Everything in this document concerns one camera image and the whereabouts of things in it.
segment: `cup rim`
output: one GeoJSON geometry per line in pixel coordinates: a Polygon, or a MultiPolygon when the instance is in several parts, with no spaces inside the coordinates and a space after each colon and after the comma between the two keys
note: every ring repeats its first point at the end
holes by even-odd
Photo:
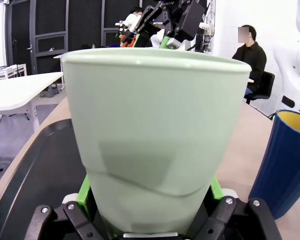
{"type": "Polygon", "coordinates": [[[293,110],[289,110],[289,109],[280,109],[280,110],[276,111],[276,113],[275,113],[275,118],[279,118],[279,119],[280,119],[287,127],[289,127],[290,129],[292,129],[292,130],[295,131],[295,132],[300,133],[299,130],[297,130],[297,129],[295,129],[294,127],[288,125],[288,124],[287,124],[287,123],[279,116],[279,113],[281,113],[281,112],[289,112],[289,113],[293,113],[293,114],[297,114],[297,115],[300,115],[300,112],[293,111],[293,110]]]}
{"type": "Polygon", "coordinates": [[[147,67],[175,70],[204,70],[218,73],[248,74],[251,67],[241,61],[200,52],[144,47],[95,48],[67,52],[62,63],[147,67]]]}

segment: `white table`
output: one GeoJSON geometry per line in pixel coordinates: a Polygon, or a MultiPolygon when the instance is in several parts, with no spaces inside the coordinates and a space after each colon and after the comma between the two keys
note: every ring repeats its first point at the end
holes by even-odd
{"type": "MultiPolygon", "coordinates": [[[[63,54],[61,55],[58,55],[58,56],[54,56],[53,58],[54,59],[60,59],[62,57],[63,54]]],[[[61,62],[61,59],[60,59],[60,69],[61,69],[61,72],[63,72],[62,70],[62,62],[61,62]]],[[[60,91],[62,91],[66,86],[65,86],[65,79],[64,79],[64,76],[61,77],[61,83],[62,83],[62,87],[60,89],[60,91]]]]}
{"type": "Polygon", "coordinates": [[[26,64],[18,64],[18,66],[12,65],[0,69],[0,80],[8,79],[12,76],[15,76],[18,72],[24,73],[24,75],[27,76],[26,64]]]}
{"type": "Polygon", "coordinates": [[[51,72],[0,80],[0,115],[29,114],[37,130],[39,121],[34,97],[62,76],[63,72],[51,72]]]}

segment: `floor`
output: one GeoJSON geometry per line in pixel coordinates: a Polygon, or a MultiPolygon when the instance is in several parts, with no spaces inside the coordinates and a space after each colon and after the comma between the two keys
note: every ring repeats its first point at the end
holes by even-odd
{"type": "MultiPolygon", "coordinates": [[[[37,96],[35,102],[39,123],[41,124],[55,107],[66,97],[66,89],[52,98],[37,96]]],[[[32,124],[27,118],[18,114],[13,117],[3,118],[0,121],[0,177],[20,149],[34,133],[32,124]]]]}

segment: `man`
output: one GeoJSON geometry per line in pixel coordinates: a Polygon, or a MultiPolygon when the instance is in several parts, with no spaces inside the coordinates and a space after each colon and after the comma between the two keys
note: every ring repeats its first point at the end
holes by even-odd
{"type": "Polygon", "coordinates": [[[250,79],[245,94],[254,93],[260,86],[261,77],[267,63],[265,51],[256,42],[257,32],[253,26],[243,25],[238,27],[238,43],[244,43],[233,55],[233,59],[245,62],[252,68],[250,79]]]}

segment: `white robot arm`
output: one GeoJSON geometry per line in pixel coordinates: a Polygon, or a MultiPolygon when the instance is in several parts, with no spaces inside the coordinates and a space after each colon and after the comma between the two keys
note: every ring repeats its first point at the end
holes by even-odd
{"type": "MultiPolygon", "coordinates": [[[[300,32],[300,0],[297,2],[296,26],[300,32]]],[[[277,45],[273,53],[282,76],[281,108],[300,112],[300,42],[277,45]]]]}

